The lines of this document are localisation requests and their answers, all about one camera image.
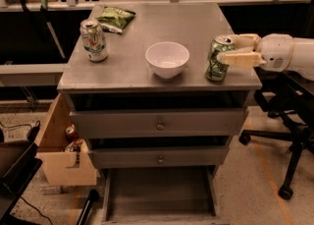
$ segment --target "office chair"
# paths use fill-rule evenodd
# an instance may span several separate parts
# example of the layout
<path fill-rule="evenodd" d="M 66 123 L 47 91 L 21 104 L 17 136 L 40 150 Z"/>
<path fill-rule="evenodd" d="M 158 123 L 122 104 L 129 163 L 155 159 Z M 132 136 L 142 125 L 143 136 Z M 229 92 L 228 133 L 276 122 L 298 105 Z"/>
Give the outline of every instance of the office chair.
<path fill-rule="evenodd" d="M 275 95 L 267 100 L 263 94 L 265 91 L 272 91 Z M 291 142 L 289 150 L 292 155 L 278 192 L 281 198 L 290 199 L 293 195 L 290 184 L 303 149 L 314 154 L 314 95 L 288 75 L 280 73 L 274 80 L 264 82 L 262 88 L 255 91 L 254 97 L 262 110 L 268 112 L 268 117 L 282 118 L 289 132 L 244 130 L 239 141 L 247 145 L 251 136 L 255 136 Z M 292 121 L 290 114 L 297 114 L 304 123 Z"/>

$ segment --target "bottom drawer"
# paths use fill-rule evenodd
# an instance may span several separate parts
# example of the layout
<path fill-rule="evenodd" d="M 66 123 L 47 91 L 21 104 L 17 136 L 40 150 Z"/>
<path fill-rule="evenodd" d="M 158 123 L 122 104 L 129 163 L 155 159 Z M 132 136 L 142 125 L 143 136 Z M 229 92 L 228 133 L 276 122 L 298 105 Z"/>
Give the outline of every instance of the bottom drawer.
<path fill-rule="evenodd" d="M 165 167 L 223 164 L 225 146 L 95 149 L 90 153 L 95 168 Z"/>

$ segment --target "drawer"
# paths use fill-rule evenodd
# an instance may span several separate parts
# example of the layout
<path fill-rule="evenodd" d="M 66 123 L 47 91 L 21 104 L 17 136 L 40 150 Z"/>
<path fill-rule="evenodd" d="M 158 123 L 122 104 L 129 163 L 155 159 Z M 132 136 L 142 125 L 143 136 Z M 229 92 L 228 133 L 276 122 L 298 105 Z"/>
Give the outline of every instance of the drawer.
<path fill-rule="evenodd" d="M 227 146 L 95 149 L 89 155 L 95 168 L 137 168 L 221 165 Z"/>
<path fill-rule="evenodd" d="M 246 108 L 80 111 L 70 117 L 84 139 L 232 136 L 247 116 Z"/>

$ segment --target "concrete floor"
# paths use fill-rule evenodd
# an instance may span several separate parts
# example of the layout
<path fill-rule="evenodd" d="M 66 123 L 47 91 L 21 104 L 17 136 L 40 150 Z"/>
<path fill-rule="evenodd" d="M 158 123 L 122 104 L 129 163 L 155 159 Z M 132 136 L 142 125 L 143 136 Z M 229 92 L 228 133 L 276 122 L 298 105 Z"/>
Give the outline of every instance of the concrete floor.
<path fill-rule="evenodd" d="M 34 111 L 25 104 L 1 104 L 0 121 L 10 126 L 23 123 L 34 124 L 44 121 L 48 103 L 41 103 Z M 245 128 L 281 131 L 280 120 L 267 118 L 258 106 L 250 107 Z M 6 141 L 26 136 L 27 128 L 6 130 L 2 128 Z M 234 137 L 231 150 L 225 163 L 219 168 L 214 179 L 214 188 L 219 206 L 219 215 L 233 225 L 312 225 L 314 224 L 314 156 L 307 150 L 298 164 L 291 187 L 294 195 L 291 200 L 282 200 L 278 188 L 282 185 L 290 153 L 289 143 L 253 138 L 244 146 Z M 104 184 L 94 187 L 68 188 L 66 194 L 48 195 L 49 186 L 43 172 L 39 169 L 24 198 L 48 216 L 54 225 L 77 224 L 81 209 L 91 189 L 101 194 L 101 199 L 92 206 L 86 224 L 100 224 Z M 18 218 L 38 224 L 50 224 L 38 212 L 20 200 L 12 214 Z M 180 224 L 200 224 L 197 221 Z"/>

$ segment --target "dresser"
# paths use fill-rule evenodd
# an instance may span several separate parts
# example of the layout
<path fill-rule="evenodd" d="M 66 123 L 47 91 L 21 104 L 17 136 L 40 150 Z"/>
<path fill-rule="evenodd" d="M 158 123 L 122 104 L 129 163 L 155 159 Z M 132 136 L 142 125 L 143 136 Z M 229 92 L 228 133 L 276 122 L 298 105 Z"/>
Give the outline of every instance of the dresser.
<path fill-rule="evenodd" d="M 104 6 L 132 10 L 136 15 L 122 34 L 105 33 L 109 56 L 102 62 L 90 62 L 79 39 L 58 85 L 79 135 L 88 143 L 94 167 L 104 173 L 102 224 L 123 224 L 111 218 L 113 209 L 128 202 L 126 196 L 120 202 L 113 200 L 122 193 L 117 186 L 127 182 L 130 188 L 132 179 L 142 179 L 134 185 L 142 185 L 139 194 L 145 193 L 149 183 L 139 175 L 150 173 L 148 178 L 155 177 L 157 188 L 164 187 L 148 191 L 145 200 L 137 202 L 142 204 L 139 210 L 146 208 L 145 214 L 147 203 L 152 202 L 147 198 L 159 198 L 170 186 L 160 178 L 178 176 L 174 182 L 178 189 L 182 182 L 193 185 L 201 175 L 209 199 L 206 205 L 212 206 L 211 219 L 227 224 L 218 223 L 212 179 L 225 161 L 233 136 L 242 128 L 247 101 L 261 87 L 253 69 L 229 67 L 221 83 L 205 78 L 211 41 L 216 35 L 233 33 L 227 20 L 217 4 L 204 2 L 97 4 L 90 17 L 99 16 Z M 154 75 L 145 61 L 146 49 L 159 41 L 182 44 L 190 54 L 183 72 L 170 80 Z M 135 190 L 131 193 L 128 199 L 135 196 Z M 165 196 L 172 210 L 174 206 L 186 209 L 173 202 L 176 197 Z M 136 224 L 134 219 L 128 224 Z"/>

